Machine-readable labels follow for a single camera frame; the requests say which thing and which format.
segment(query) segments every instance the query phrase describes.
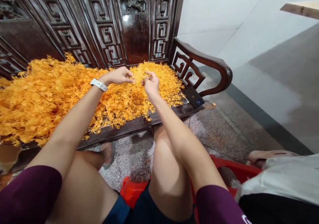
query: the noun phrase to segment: red plastic stool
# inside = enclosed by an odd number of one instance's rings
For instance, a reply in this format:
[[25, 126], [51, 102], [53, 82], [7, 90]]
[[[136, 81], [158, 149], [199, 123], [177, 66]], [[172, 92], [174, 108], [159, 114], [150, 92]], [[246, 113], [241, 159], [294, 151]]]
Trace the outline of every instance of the red plastic stool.
[[[247, 166], [240, 163], [235, 163], [232, 161], [216, 158], [214, 155], [210, 155], [214, 164], [217, 168], [219, 167], [227, 167], [232, 170], [239, 180], [240, 183], [244, 183], [250, 178], [258, 175], [262, 170], [259, 168]], [[131, 182], [130, 177], [125, 177], [123, 180], [123, 185], [120, 190], [120, 195], [123, 197], [124, 201], [131, 207], [134, 208], [135, 203], [140, 196], [141, 192], [144, 191], [148, 182], [143, 183], [134, 183]], [[232, 196], [236, 195], [237, 189], [227, 187]], [[196, 201], [196, 196], [192, 188], [193, 193], [193, 203]]]

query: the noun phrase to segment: white wall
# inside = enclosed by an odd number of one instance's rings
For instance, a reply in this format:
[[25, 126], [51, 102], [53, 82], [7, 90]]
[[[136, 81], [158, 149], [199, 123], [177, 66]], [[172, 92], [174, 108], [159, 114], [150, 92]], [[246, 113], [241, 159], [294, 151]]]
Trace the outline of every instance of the white wall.
[[225, 60], [233, 84], [319, 152], [319, 20], [280, 8], [304, 0], [184, 0], [178, 37]]

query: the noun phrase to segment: slipper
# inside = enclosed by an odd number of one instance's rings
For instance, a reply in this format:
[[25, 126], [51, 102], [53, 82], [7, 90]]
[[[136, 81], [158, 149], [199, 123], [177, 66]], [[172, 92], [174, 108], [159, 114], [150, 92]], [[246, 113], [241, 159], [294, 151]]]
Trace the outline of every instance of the slipper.
[[[101, 151], [102, 151], [102, 150], [101, 150], [101, 145], [102, 145], [102, 144], [99, 145], [98, 152], [101, 152]], [[108, 169], [108, 168], [111, 166], [111, 164], [113, 163], [113, 161], [114, 161], [114, 156], [115, 156], [115, 141], [112, 141], [112, 142], [111, 142], [111, 146], [112, 146], [111, 162], [110, 162], [109, 164], [103, 164], [102, 167], [104, 167], [104, 169]]]
[[274, 157], [296, 157], [299, 156], [298, 154], [294, 153], [294, 152], [290, 152], [287, 150], [272, 150], [272, 151], [252, 151], [249, 155], [248, 155], [248, 161], [246, 163], [246, 165], [249, 166], [255, 166], [258, 167], [256, 165], [256, 162], [259, 160], [267, 160], [268, 158], [274, 158]]

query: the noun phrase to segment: white cloth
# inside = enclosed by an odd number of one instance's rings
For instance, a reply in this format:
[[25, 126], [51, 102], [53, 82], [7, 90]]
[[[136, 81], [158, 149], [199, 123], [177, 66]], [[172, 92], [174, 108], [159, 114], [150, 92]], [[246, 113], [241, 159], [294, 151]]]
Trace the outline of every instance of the white cloth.
[[264, 171], [244, 182], [235, 199], [269, 193], [319, 205], [319, 154], [267, 159]]

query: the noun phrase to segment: dark wooden chair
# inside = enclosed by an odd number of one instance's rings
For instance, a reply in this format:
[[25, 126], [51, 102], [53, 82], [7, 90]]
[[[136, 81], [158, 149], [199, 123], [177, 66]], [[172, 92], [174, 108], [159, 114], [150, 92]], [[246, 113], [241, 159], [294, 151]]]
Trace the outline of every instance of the dark wooden chair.
[[[31, 59], [51, 55], [63, 59], [65, 52], [87, 67], [137, 65], [144, 60], [167, 63], [185, 87], [195, 89], [205, 76], [194, 61], [219, 71], [220, 83], [200, 92], [203, 97], [225, 90], [232, 71], [222, 59], [205, 55], [180, 41], [178, 33], [183, 0], [0, 0], [0, 76], [10, 79], [25, 70]], [[198, 80], [193, 84], [193, 73]], [[174, 107], [180, 117], [194, 109], [185, 100]], [[120, 129], [104, 127], [81, 141], [79, 150], [102, 141], [115, 140], [160, 123], [155, 112], [151, 121], [137, 118]], [[23, 144], [11, 171], [24, 168], [40, 150], [35, 143]]]

